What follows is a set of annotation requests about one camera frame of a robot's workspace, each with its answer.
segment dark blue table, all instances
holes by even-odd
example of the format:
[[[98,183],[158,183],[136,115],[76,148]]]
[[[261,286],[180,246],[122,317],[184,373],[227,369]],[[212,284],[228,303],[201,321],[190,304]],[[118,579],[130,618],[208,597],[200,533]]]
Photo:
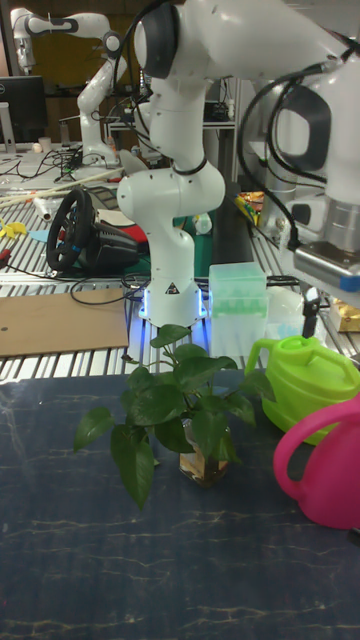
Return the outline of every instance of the dark blue table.
[[[120,421],[125,384],[0,387],[0,638],[358,639],[360,550],[345,532],[309,522],[279,489],[281,433],[264,417],[256,430],[232,421],[244,465],[211,490],[159,447],[142,513],[107,436],[73,455],[88,409],[106,405]],[[296,455],[295,474],[310,451]]]

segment pink watering can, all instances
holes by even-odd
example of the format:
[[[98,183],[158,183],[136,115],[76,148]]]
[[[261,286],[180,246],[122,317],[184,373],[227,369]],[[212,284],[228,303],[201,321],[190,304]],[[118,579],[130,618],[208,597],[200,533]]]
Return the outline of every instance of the pink watering can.
[[[309,436],[339,423],[318,444],[300,482],[287,468],[295,449]],[[274,455],[280,487],[310,519],[334,529],[360,528],[360,394],[304,418],[282,438]]]

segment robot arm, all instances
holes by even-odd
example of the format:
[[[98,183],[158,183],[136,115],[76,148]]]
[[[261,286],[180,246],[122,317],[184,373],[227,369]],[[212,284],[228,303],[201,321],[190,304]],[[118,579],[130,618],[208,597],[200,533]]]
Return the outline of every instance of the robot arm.
[[[78,98],[83,164],[116,166],[118,159],[111,147],[102,141],[100,122],[93,117],[93,113],[111,92],[115,62],[121,46],[121,38],[118,33],[110,29],[107,17],[98,13],[78,13],[66,18],[51,18],[50,15],[42,18],[27,9],[14,9],[11,12],[11,22],[19,64],[25,73],[30,73],[31,68],[36,64],[32,54],[32,37],[50,33],[68,33],[78,38],[102,40],[108,60]],[[117,80],[120,80],[126,68],[126,62],[121,58],[117,67]]]
[[[118,56],[121,40],[109,20],[100,13],[77,13],[66,18],[47,18],[20,8],[11,11],[11,24],[20,67],[29,73],[36,64],[31,38],[49,33],[68,33],[77,38],[99,38],[109,58]]]
[[[164,3],[142,18],[135,50],[140,66],[153,78],[150,140],[172,159],[172,169],[123,180],[118,199],[124,213],[149,236],[152,281],[144,314],[153,324],[190,325],[199,318],[192,303],[193,251],[184,234],[180,237],[173,230],[172,218],[215,209],[224,196],[222,177],[204,159],[202,124],[209,79],[233,75],[272,80],[318,65],[318,75],[306,84],[331,114],[325,141],[326,192],[332,199],[346,197],[360,205],[360,126],[357,100],[348,97],[349,90],[356,96],[360,92],[360,60],[352,57],[345,64],[341,56],[346,49],[282,0],[186,0],[179,7]],[[310,134],[309,138],[311,143],[316,140]],[[346,188],[342,166],[350,169]],[[176,285],[176,296],[168,295],[170,284]]]

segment steering wheel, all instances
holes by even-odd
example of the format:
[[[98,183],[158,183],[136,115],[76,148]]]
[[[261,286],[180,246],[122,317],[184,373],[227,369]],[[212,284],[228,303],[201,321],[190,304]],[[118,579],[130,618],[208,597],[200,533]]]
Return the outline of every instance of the steering wheel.
[[[46,258],[51,269],[65,271],[72,267],[90,240],[93,217],[87,191],[73,189],[65,196],[47,239]]]

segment cardboard sheet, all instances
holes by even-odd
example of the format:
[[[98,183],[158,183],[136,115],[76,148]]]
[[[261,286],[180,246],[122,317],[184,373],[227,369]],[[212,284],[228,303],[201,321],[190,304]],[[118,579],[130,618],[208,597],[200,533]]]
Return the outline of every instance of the cardboard sheet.
[[[122,289],[81,291],[86,302],[122,296]],[[0,298],[0,356],[127,347],[124,302],[86,306],[69,293]]]

